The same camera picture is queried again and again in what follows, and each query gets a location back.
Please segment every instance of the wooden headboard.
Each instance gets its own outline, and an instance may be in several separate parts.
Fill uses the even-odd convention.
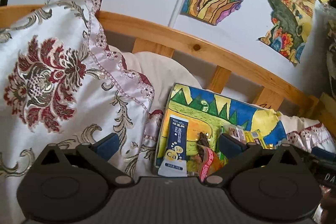
[[[0,7],[0,28],[10,26],[41,7],[42,5]],[[278,110],[286,98],[300,106],[298,116],[320,120],[336,136],[336,121],[316,97],[306,95],[280,77],[233,52],[149,21],[105,11],[98,12],[97,17],[105,30],[135,37],[133,53],[147,51],[171,58],[177,50],[213,63],[217,67],[207,89],[221,93],[233,72],[263,87],[253,102],[248,103]]]

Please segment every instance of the wood knot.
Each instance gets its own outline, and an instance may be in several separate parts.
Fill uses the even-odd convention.
[[[201,46],[196,44],[196,45],[194,45],[193,48],[194,48],[194,50],[199,51],[201,49]]]

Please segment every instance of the wall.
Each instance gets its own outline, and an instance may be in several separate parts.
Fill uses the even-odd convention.
[[[176,1],[103,0],[101,9],[168,25]],[[44,2],[46,0],[8,0],[9,5]],[[328,45],[324,44],[320,19],[314,16],[314,28],[301,56],[301,63],[294,66],[273,49],[256,40],[271,28],[270,13],[271,8],[267,0],[244,0],[240,10],[233,12],[217,26],[179,15],[174,27],[235,52],[278,75],[303,92],[319,97],[322,91],[328,90],[325,62]],[[120,37],[112,38],[113,40],[118,41]],[[206,87],[215,69],[214,65],[200,63],[199,60],[185,57],[178,52],[173,58],[189,69],[201,85]],[[259,86],[233,75],[222,93],[251,102],[259,89]],[[294,109],[292,106],[288,107],[286,103],[285,105],[284,108]]]

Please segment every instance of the barcode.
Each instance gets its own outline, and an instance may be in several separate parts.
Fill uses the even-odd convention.
[[[258,138],[259,136],[258,136],[258,132],[252,132],[251,133],[252,134],[252,137],[255,139],[255,138]]]

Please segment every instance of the wooden rail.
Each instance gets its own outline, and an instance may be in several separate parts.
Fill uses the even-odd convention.
[[[0,27],[8,27],[41,5],[0,7]],[[301,113],[313,106],[313,99],[259,65],[192,35],[158,25],[145,20],[100,11],[97,18],[105,30],[130,35],[136,38],[135,52],[155,52],[171,58],[174,51],[181,51],[217,65],[216,71],[207,86],[221,93],[231,73],[235,73],[263,88],[253,103],[277,110],[284,98],[299,105]]]

